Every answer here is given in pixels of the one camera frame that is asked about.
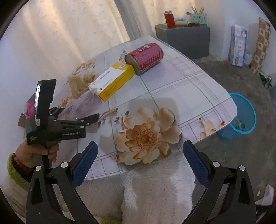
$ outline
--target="hand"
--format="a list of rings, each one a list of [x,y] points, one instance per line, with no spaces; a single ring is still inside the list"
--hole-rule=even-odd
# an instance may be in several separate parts
[[[59,150],[59,144],[57,143],[50,148],[49,152],[42,145],[27,145],[24,141],[16,150],[16,158],[25,166],[33,168],[35,166],[33,154],[48,155],[48,158],[53,162],[57,161],[57,152]]]

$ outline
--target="small screen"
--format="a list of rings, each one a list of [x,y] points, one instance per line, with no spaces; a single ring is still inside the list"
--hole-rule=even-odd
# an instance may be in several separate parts
[[[35,93],[35,100],[34,100],[34,105],[35,105],[34,108],[35,108],[36,112],[37,112],[39,92],[40,92],[40,85],[37,85],[36,93]]]

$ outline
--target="curtain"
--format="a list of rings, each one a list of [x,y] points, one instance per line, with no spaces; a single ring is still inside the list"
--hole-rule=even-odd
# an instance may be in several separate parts
[[[122,17],[125,28],[131,40],[137,39],[141,36],[135,16],[132,12],[129,0],[114,0],[118,11]]]
[[[171,10],[175,18],[189,19],[186,12],[192,12],[191,7],[196,6],[196,0],[120,0],[122,4],[130,2],[140,33],[144,35],[155,34],[155,25],[165,23],[165,10]]]
[[[6,34],[34,80],[65,77],[89,58],[130,40],[114,0],[30,0]]]

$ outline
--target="gray cabinet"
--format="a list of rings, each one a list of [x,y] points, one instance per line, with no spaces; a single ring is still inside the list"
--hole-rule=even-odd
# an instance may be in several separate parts
[[[166,24],[155,26],[156,36],[174,47],[189,59],[207,57],[209,55],[210,27],[178,26],[168,29]]]

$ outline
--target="red bottle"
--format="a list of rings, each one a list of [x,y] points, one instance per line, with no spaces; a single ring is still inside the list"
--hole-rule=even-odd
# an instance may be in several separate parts
[[[165,11],[165,19],[166,19],[166,23],[167,23],[167,27],[168,28],[175,28],[175,22],[174,22],[174,17],[172,14],[172,11]]]

